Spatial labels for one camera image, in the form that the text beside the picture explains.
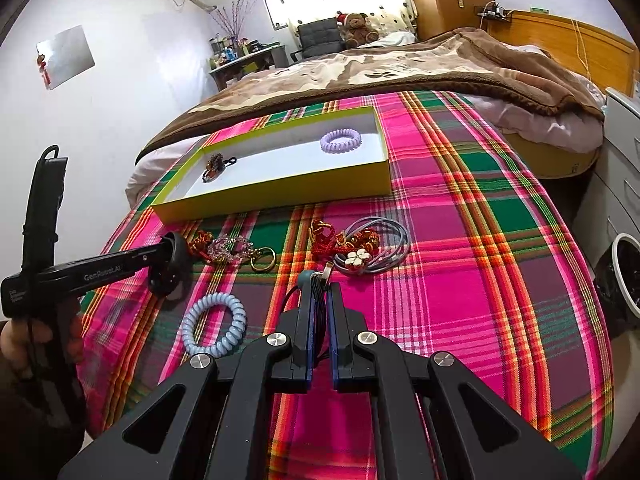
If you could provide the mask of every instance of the white drawer cabinet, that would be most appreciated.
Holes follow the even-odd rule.
[[[597,174],[593,175],[584,195],[573,232],[593,268],[617,234],[627,233],[640,239],[640,232],[631,217]]]
[[[605,140],[596,174],[640,228],[640,171],[628,161],[608,140]]]
[[[607,94],[604,136],[640,171],[640,105],[611,88]]]
[[[604,145],[572,226],[592,267],[618,233],[640,240],[640,105],[607,94]]]

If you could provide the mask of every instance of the gold ring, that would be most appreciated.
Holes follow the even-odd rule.
[[[256,252],[258,254],[256,256],[252,256],[252,258],[250,260],[251,268],[255,272],[269,272],[271,269],[273,269],[273,267],[276,264],[276,251],[274,251],[270,247],[261,247],[260,249],[256,249]],[[266,267],[256,267],[255,266],[255,261],[258,258],[261,258],[263,254],[268,254],[268,253],[271,253],[271,256],[273,257],[273,259],[271,260],[271,263],[269,265],[267,265]]]

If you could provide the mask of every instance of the trash bin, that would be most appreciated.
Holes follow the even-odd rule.
[[[620,233],[594,269],[609,339],[640,328],[640,242]]]

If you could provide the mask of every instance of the white flower charm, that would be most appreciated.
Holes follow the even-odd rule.
[[[366,261],[370,259],[371,254],[367,253],[363,248],[359,248],[357,252],[347,254],[347,259],[344,261],[344,265],[349,270],[360,270]]]

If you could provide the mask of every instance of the plaid bedsheet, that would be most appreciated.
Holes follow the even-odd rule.
[[[393,195],[309,204],[163,226],[149,205],[193,150],[254,128],[372,105],[388,143]],[[79,367],[90,432],[106,430],[182,362],[178,327],[204,294],[230,292],[248,313],[244,344],[272,332],[280,304],[310,256],[308,227],[336,228],[362,216],[407,226],[411,251],[389,272],[347,278],[345,305],[369,327],[422,355],[452,351],[483,381],[594,477],[612,425],[612,370],[602,313],[578,247],[543,187],[475,110],[448,92],[348,98],[245,121],[199,142],[114,232],[105,251],[158,241],[167,230],[242,234],[270,246],[267,274],[196,264],[180,303],[147,291],[146,270],[82,301],[86,359]],[[226,331],[212,310],[196,330],[201,344]],[[331,391],[328,361],[312,391],[275,399],[268,478],[372,479],[375,455],[366,395]]]

